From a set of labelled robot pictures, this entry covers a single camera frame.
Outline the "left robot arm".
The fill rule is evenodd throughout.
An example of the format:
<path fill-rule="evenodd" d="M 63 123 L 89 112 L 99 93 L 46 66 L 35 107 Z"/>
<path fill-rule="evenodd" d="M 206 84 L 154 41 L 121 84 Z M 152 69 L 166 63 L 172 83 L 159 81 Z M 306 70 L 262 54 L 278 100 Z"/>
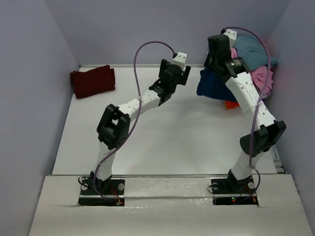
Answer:
<path fill-rule="evenodd" d="M 112 165 L 116 152 L 130 136 L 140 115 L 156 108 L 175 93 L 177 85 L 185 85 L 190 67 L 185 66 L 187 55 L 178 53 L 171 61 L 163 59 L 160 64 L 158 80 L 143 94 L 125 104 L 106 107 L 97 126 L 99 152 L 95 170 L 91 172 L 92 189 L 99 195 L 108 191 L 112 176 Z"/>

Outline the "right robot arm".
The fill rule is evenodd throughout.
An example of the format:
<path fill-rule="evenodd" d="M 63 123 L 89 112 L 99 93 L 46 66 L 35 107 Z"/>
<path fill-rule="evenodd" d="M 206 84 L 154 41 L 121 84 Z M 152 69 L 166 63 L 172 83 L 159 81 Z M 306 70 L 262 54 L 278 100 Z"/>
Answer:
<path fill-rule="evenodd" d="M 231 47 L 237 32 L 226 29 L 208 38 L 209 54 L 205 66 L 218 76 L 232 92 L 251 125 L 250 134 L 240 138 L 241 152 L 227 178 L 213 179 L 210 187 L 214 194 L 240 193 L 251 184 L 252 172 L 264 153 L 279 140 L 286 129 L 284 121 L 277 121 L 268 111 L 251 79 L 249 69 L 241 57 L 232 58 Z"/>

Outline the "navy blue t shirt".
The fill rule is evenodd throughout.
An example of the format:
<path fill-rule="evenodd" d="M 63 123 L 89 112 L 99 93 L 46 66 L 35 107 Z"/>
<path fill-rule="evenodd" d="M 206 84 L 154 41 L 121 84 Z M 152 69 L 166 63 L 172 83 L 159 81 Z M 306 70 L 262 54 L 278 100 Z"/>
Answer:
<path fill-rule="evenodd" d="M 196 94 L 221 101 L 237 101 L 221 78 L 214 74 L 209 68 L 204 68 L 200 71 L 200 81 L 197 86 Z"/>

